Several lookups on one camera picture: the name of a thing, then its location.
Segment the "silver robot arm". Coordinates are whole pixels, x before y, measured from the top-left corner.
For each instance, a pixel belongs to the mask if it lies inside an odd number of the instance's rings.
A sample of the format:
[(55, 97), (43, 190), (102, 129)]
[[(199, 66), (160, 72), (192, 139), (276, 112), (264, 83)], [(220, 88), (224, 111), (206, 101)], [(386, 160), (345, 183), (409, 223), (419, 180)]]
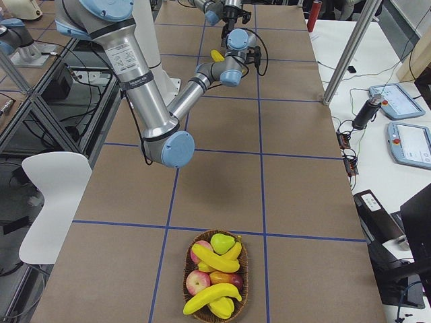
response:
[(246, 24), (251, 19), (251, 12), (244, 10), (240, 0), (188, 0), (193, 7), (204, 13), (205, 20), (212, 26), (219, 21), (227, 24), (235, 24), (239, 18)]
[(197, 66), (185, 88), (167, 104), (158, 87), (160, 78), (145, 59), (146, 54), (158, 53), (149, 1), (55, 1), (58, 32), (104, 49), (126, 99), (144, 125), (141, 150), (146, 162), (169, 168), (185, 166), (195, 151), (191, 134), (180, 129), (181, 119), (213, 82), (236, 87), (250, 61), (259, 59), (256, 35), (234, 26), (238, 16), (244, 22), (251, 16), (240, 1), (190, 4), (204, 13), (209, 24), (226, 22), (226, 52), (219, 62)]

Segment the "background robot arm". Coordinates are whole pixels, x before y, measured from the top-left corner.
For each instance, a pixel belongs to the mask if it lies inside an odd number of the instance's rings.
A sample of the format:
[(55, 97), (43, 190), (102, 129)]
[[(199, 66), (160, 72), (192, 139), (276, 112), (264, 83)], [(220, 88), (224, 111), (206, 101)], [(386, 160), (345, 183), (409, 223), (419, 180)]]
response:
[(1, 52), (18, 67), (41, 67), (56, 45), (36, 43), (22, 20), (1, 20)]

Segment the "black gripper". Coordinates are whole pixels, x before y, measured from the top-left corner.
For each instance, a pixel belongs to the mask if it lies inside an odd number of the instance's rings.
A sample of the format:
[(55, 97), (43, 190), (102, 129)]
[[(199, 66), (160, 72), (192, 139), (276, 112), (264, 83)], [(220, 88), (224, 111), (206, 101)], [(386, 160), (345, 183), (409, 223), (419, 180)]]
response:
[(242, 23), (246, 24), (251, 19), (251, 12), (234, 5), (225, 5), (223, 8), (223, 21), (235, 24), (238, 18), (242, 18)]

